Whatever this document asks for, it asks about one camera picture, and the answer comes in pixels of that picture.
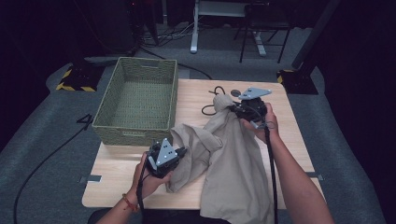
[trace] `human arm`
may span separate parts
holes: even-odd
[[[125,197],[131,204],[138,204],[136,190],[139,182],[140,174],[143,170],[143,164],[146,159],[146,153],[143,153],[140,163],[136,165],[134,169],[134,181],[131,188],[126,193]],[[143,182],[142,197],[146,198],[152,194],[161,184],[166,183],[170,180],[172,172],[167,174],[163,179],[154,177],[149,174],[147,170],[143,176],[146,176]],[[127,223],[129,216],[133,213],[132,209],[128,206],[128,203],[124,199],[120,199],[113,208],[111,208],[97,223],[98,224],[121,224]]]
[[[303,168],[293,158],[280,138],[276,115],[270,104],[265,104],[267,114],[265,121],[270,130],[270,142],[282,188],[285,205],[290,212],[293,223],[334,223],[329,208],[320,191],[307,176]],[[253,131],[264,143],[265,132],[255,129],[247,120],[242,124]]]

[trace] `red bracelet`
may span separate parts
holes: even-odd
[[[137,204],[131,204],[129,202],[129,200],[126,198],[125,193],[122,194],[122,199],[128,204],[128,207],[130,207],[132,209],[133,213],[136,213],[137,211],[139,211],[139,206]]]

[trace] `khaki fabric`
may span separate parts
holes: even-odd
[[[229,95],[213,100],[216,115],[201,129],[181,124],[171,131],[174,143],[188,149],[168,190],[176,192],[207,170],[201,216],[235,224],[274,223],[274,209],[262,154],[254,133],[241,125],[227,106]]]

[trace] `chair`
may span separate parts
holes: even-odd
[[[245,19],[243,26],[245,28],[245,34],[239,62],[242,62],[242,58],[244,56],[248,32],[258,32],[258,34],[260,34],[260,32],[273,32],[265,44],[262,44],[264,46],[282,46],[277,60],[277,62],[280,63],[291,29],[289,17],[281,4],[276,0],[250,1],[250,4],[245,6]],[[239,27],[233,39],[237,38],[241,28],[242,26]],[[286,31],[283,44],[269,43],[278,31]]]

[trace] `yellow black striped tape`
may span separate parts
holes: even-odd
[[[70,80],[69,78],[72,78],[70,76],[72,74],[72,68],[69,67],[67,71],[64,73],[64,76],[62,77],[61,81],[59,82],[58,86],[56,86],[56,90],[65,90],[65,91],[96,91],[96,87],[93,86],[74,86],[74,85],[68,85],[67,80]]]
[[[282,76],[278,76],[278,77],[277,77],[277,82],[280,83],[280,84],[283,83],[283,78],[282,78]]]

